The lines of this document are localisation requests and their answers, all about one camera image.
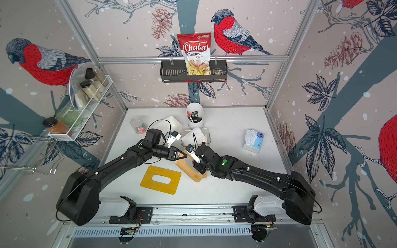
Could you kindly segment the bamboo tissue box lid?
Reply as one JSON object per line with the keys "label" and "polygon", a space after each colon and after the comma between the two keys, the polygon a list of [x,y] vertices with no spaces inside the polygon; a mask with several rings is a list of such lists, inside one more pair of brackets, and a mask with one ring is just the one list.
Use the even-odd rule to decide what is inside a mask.
{"label": "bamboo tissue box lid", "polygon": [[183,153],[185,153],[187,157],[176,160],[175,164],[194,182],[200,182],[203,178],[207,178],[206,173],[201,174],[192,167],[192,162],[194,162],[194,159],[185,150],[183,151]]}

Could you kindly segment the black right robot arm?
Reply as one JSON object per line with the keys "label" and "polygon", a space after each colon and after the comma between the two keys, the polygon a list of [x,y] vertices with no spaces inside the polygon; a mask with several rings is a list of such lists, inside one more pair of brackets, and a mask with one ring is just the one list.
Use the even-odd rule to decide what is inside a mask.
{"label": "black right robot arm", "polygon": [[210,174],[221,180],[242,182],[265,190],[282,200],[281,208],[292,220],[310,225],[314,213],[321,213],[322,207],[315,199],[316,194],[303,175],[275,173],[249,165],[232,156],[219,156],[205,143],[197,148],[188,148],[193,158],[193,167],[201,174]]}

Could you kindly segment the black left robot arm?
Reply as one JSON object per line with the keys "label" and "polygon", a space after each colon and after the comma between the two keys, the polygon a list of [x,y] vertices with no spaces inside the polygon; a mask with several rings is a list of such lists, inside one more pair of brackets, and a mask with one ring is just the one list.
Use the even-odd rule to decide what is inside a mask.
{"label": "black left robot arm", "polygon": [[124,173],[144,164],[152,157],[168,161],[188,157],[177,147],[160,145],[163,136],[160,130],[150,129],[144,139],[109,163],[87,173],[73,172],[64,185],[56,204],[56,212],[62,213],[78,226],[85,225],[99,210],[99,193]]}

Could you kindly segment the blue white tissue pack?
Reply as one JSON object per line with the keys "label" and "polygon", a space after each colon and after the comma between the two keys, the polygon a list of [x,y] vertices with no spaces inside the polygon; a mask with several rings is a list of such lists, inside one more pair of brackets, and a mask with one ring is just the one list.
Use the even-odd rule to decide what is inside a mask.
{"label": "blue white tissue pack", "polygon": [[245,142],[243,149],[258,154],[263,144],[264,134],[253,129],[249,129],[245,133]]}

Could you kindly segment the white rectangular bin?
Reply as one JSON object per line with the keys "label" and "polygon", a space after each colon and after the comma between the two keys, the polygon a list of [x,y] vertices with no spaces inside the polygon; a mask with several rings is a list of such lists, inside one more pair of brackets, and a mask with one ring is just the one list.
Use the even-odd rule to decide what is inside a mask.
{"label": "white rectangular bin", "polygon": [[183,130],[182,124],[174,116],[169,116],[166,119],[154,122],[154,124],[151,126],[151,129],[158,129],[165,135],[167,135],[170,131],[177,131],[178,133],[181,133]]}

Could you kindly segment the yellow plastic lid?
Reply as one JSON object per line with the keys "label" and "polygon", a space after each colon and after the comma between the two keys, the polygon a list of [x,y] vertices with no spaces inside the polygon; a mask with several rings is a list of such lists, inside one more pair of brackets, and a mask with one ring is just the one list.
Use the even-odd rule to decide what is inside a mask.
{"label": "yellow plastic lid", "polygon": [[181,173],[161,167],[149,166],[140,186],[146,189],[174,195],[177,191]]}

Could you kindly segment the clear jar with candies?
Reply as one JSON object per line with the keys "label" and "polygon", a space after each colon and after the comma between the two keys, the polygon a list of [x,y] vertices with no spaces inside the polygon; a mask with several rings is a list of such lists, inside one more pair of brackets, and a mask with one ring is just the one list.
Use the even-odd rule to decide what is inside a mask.
{"label": "clear jar with candies", "polygon": [[145,134],[147,126],[142,116],[135,116],[130,120],[130,125],[136,134]]}

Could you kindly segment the white pen holder cup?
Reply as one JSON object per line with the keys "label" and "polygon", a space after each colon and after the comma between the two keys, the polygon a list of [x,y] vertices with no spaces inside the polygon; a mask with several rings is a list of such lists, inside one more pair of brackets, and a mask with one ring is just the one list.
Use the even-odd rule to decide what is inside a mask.
{"label": "white pen holder cup", "polygon": [[190,103],[186,108],[190,129],[204,127],[204,109],[199,103]]}

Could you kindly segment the beige spice bottle front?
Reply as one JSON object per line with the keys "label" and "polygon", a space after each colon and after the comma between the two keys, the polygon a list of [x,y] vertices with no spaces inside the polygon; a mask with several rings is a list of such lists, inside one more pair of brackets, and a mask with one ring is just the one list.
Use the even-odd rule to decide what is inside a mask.
{"label": "beige spice bottle front", "polygon": [[81,82],[80,86],[92,101],[100,101],[101,96],[99,91],[90,81]]}

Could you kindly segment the beige spice bottle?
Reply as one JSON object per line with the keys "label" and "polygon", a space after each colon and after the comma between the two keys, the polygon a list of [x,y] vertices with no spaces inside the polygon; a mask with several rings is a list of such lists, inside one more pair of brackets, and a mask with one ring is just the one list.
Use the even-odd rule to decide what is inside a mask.
{"label": "beige spice bottle", "polygon": [[101,96],[99,91],[90,81],[81,82],[80,86],[92,101],[100,101]]}
{"label": "beige spice bottle", "polygon": [[103,84],[97,79],[93,68],[87,68],[85,72],[85,79],[90,81],[94,88],[99,92],[104,92],[105,88]]}

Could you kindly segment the red Chuba chips bag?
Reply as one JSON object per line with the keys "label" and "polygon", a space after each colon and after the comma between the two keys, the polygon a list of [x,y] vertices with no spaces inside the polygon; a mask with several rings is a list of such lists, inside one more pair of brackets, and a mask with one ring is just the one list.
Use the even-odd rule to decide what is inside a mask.
{"label": "red Chuba chips bag", "polygon": [[177,34],[177,39],[185,59],[187,75],[211,75],[211,33]]}

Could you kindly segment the green jar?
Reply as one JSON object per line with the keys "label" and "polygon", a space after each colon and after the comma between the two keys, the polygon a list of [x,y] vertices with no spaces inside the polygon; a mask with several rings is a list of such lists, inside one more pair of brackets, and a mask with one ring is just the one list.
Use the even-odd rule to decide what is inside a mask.
{"label": "green jar", "polygon": [[82,124],[83,119],[80,117],[80,111],[71,105],[64,106],[57,111],[55,118],[64,123],[67,127],[73,128]]}

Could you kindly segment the beige spice bottle back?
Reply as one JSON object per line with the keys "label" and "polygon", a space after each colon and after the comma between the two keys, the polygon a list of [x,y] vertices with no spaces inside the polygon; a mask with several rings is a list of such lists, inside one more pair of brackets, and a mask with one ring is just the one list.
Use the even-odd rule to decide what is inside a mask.
{"label": "beige spice bottle back", "polygon": [[93,68],[87,68],[85,72],[85,79],[90,81],[94,88],[99,92],[104,92],[105,88],[103,84],[97,79]]}

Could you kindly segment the orange spice jar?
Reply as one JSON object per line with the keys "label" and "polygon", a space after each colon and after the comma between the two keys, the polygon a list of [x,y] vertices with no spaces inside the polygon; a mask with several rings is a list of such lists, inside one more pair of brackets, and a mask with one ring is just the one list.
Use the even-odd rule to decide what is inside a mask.
{"label": "orange spice jar", "polygon": [[72,130],[62,121],[49,117],[42,122],[43,126],[52,134],[67,134],[72,135]]}

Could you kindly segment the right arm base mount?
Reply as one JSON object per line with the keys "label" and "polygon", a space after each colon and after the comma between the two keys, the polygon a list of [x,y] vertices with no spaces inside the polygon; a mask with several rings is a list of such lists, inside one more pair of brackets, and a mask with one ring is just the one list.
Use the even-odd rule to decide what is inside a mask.
{"label": "right arm base mount", "polygon": [[250,223],[254,224],[256,222],[268,222],[273,224],[276,221],[275,215],[263,216],[254,210],[254,203],[258,196],[251,196],[247,205],[235,205],[233,206],[234,221],[236,223]]}

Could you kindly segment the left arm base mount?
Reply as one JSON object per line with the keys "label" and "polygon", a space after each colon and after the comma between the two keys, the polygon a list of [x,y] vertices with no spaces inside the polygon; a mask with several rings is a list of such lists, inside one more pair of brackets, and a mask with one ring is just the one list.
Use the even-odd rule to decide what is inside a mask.
{"label": "left arm base mount", "polygon": [[153,207],[139,207],[137,203],[126,197],[120,196],[118,200],[128,204],[123,215],[110,216],[110,224],[149,224],[153,216]]}

